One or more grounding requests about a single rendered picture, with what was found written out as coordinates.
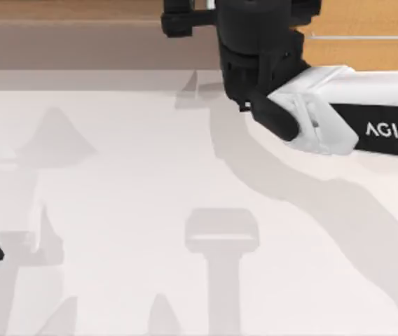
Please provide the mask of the pale wooden drawer front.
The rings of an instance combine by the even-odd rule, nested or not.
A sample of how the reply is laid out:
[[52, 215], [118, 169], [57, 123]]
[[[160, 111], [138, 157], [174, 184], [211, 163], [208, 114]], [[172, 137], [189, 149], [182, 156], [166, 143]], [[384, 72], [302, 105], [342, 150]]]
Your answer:
[[356, 70], [398, 70], [398, 41], [312, 40], [315, 35], [398, 35], [398, 0], [322, 0], [302, 27], [305, 59], [314, 66], [346, 64]]

